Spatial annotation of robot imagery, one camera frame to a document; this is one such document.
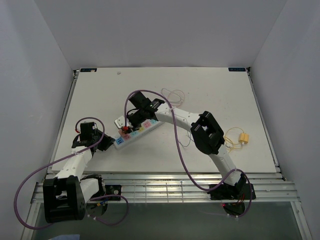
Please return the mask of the blue right corner label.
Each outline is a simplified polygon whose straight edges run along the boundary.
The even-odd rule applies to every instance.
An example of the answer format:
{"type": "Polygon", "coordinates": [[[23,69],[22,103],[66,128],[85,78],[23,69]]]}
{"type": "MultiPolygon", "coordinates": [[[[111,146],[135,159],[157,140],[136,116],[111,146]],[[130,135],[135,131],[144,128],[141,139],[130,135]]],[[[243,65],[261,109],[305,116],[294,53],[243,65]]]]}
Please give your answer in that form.
{"type": "Polygon", "coordinates": [[[244,67],[229,67],[229,72],[246,72],[246,68],[244,67]]]}

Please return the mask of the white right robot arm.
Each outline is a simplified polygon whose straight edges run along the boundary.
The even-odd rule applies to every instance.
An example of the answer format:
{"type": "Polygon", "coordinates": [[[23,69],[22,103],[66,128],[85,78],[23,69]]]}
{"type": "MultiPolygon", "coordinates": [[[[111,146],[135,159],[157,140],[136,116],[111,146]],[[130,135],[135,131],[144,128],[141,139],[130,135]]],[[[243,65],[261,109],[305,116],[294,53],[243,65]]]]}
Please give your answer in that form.
{"type": "Polygon", "coordinates": [[[174,137],[178,138],[178,128],[191,133],[196,148],[210,157],[222,180],[212,188],[200,186],[191,176],[184,164],[183,169],[191,182],[200,190],[206,192],[216,191],[224,188],[226,194],[237,199],[244,193],[245,188],[253,188],[249,178],[243,170],[236,167],[225,146],[224,132],[214,116],[209,111],[203,113],[192,113],[174,108],[170,101],[163,95],[150,100],[144,96],[145,90],[139,89],[131,92],[125,103],[131,103],[136,108],[133,114],[124,115],[124,123],[137,128],[145,120],[157,120],[159,122],[173,124],[174,137]]]}

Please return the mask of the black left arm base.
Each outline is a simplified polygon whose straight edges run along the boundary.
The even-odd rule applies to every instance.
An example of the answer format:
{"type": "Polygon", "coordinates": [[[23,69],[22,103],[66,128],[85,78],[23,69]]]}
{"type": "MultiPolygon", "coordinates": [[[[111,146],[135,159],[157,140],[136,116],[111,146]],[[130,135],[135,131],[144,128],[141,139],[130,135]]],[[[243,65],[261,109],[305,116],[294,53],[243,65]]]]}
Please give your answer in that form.
{"type": "MultiPolygon", "coordinates": [[[[105,193],[102,193],[101,191],[98,191],[94,195],[92,195],[89,199],[104,196],[104,195],[121,195],[122,193],[122,186],[119,184],[107,184],[105,185],[105,193]]],[[[120,197],[107,197],[107,198],[101,198],[98,200],[98,203],[87,203],[86,204],[86,212],[88,215],[92,215],[95,217],[101,217],[104,215],[108,209],[108,202],[114,201],[118,202],[120,201],[120,197]]]]}

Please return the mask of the yellow charger plug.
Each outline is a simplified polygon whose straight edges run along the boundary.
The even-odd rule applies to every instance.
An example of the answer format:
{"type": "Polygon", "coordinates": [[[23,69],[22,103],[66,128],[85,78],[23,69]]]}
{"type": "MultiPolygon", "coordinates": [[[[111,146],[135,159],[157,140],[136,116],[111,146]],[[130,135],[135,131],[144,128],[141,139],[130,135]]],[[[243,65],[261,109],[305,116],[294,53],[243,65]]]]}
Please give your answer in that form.
{"type": "Polygon", "coordinates": [[[249,134],[242,132],[238,137],[238,142],[240,144],[244,144],[244,145],[248,144],[248,142],[249,142],[249,134]]]}

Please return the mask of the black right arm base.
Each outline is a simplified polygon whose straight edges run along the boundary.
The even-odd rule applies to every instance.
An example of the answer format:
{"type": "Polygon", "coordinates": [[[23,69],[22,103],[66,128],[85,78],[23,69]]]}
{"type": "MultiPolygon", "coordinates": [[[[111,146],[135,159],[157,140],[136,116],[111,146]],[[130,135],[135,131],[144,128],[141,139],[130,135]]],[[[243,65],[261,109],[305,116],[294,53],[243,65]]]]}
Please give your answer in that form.
{"type": "Polygon", "coordinates": [[[245,215],[250,209],[252,201],[257,198],[251,183],[245,183],[240,188],[223,183],[216,189],[208,191],[207,194],[211,200],[230,201],[223,202],[222,208],[227,215],[234,218],[245,215]]]}

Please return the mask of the white multicolour power strip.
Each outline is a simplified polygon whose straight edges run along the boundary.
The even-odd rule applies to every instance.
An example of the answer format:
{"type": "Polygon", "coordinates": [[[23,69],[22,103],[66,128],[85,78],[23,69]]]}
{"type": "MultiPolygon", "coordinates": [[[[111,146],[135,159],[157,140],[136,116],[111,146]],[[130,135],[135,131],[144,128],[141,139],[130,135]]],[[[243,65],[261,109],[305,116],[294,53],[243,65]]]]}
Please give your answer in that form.
{"type": "Polygon", "coordinates": [[[119,133],[118,135],[116,135],[114,137],[115,138],[115,141],[113,143],[114,147],[117,150],[123,149],[124,147],[128,146],[134,141],[142,138],[149,132],[155,130],[162,124],[163,122],[161,121],[156,121],[154,119],[147,119],[141,124],[141,126],[137,130],[127,134],[119,133]]]}

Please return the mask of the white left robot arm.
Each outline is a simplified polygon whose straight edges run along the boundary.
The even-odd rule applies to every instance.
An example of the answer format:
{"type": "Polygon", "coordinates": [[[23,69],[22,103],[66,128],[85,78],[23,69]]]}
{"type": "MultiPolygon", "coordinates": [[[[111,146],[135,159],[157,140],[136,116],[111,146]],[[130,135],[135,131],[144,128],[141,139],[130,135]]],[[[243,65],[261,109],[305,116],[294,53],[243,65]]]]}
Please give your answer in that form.
{"type": "Polygon", "coordinates": [[[43,183],[45,220],[49,224],[82,220],[87,202],[106,195],[103,178],[99,174],[83,176],[96,151],[106,151],[115,139],[99,130],[95,122],[83,122],[73,139],[72,157],[52,179],[43,183]]]}

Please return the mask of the pink charger plug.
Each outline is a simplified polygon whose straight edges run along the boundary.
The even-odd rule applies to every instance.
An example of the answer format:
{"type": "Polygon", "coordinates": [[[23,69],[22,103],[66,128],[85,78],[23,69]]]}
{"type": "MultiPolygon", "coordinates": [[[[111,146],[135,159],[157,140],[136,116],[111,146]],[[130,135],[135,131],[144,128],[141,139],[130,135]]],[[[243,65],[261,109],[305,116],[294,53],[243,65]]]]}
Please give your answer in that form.
{"type": "Polygon", "coordinates": [[[126,135],[131,132],[131,129],[128,126],[123,126],[118,130],[120,135],[126,135]]]}

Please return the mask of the aluminium rail frame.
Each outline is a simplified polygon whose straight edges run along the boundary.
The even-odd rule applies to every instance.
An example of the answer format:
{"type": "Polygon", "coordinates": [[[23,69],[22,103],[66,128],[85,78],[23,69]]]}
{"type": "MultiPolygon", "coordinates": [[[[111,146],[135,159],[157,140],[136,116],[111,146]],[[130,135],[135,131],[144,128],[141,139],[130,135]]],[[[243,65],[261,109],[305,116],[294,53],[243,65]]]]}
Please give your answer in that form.
{"type": "MultiPolygon", "coordinates": [[[[74,71],[52,160],[66,151],[63,144],[71,130],[71,122],[80,115],[76,110],[81,102],[80,95],[91,92],[93,84],[99,86],[99,95],[92,112],[103,120],[110,133],[114,133],[111,119],[123,113],[125,98],[134,89],[157,92],[162,88],[178,88],[187,99],[184,107],[210,109],[224,126],[248,128],[256,143],[242,153],[234,153],[233,160],[238,167],[245,168],[255,190],[256,202],[289,202],[301,238],[312,238],[296,187],[282,175],[247,70],[232,72],[226,67],[98,67],[96,72],[80,72],[80,69],[74,71]]],[[[154,132],[160,133],[160,139],[165,141],[159,146],[160,151],[166,151],[159,168],[151,169],[140,153],[142,144],[150,141],[149,137],[141,137],[120,151],[112,149],[109,159],[99,157],[85,174],[97,172],[102,174],[108,185],[121,185],[131,204],[209,203],[209,195],[193,185],[183,172],[181,162],[168,158],[177,154],[173,127],[161,125],[154,132]],[[134,147],[138,148],[135,153],[138,163],[131,164],[125,156],[134,147]]]]}

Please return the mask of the blue corner label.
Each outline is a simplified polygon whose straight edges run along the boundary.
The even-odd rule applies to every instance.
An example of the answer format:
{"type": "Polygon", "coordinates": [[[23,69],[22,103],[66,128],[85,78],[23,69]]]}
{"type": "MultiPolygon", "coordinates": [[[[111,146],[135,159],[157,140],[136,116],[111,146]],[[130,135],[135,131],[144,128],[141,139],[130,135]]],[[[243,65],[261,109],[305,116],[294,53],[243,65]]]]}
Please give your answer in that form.
{"type": "Polygon", "coordinates": [[[95,73],[97,71],[97,68],[81,68],[81,73],[95,73]]]}
{"type": "Polygon", "coordinates": [[[246,72],[246,68],[244,67],[229,67],[229,72],[246,72]]]}

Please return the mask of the blue left corner label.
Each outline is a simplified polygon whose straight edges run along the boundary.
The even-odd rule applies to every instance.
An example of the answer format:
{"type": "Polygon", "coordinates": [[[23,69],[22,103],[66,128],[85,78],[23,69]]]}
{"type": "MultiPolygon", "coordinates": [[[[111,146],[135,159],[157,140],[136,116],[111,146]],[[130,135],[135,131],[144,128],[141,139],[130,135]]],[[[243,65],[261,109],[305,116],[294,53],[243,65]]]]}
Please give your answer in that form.
{"type": "Polygon", "coordinates": [[[95,73],[97,71],[97,68],[81,68],[81,73],[95,73]]]}

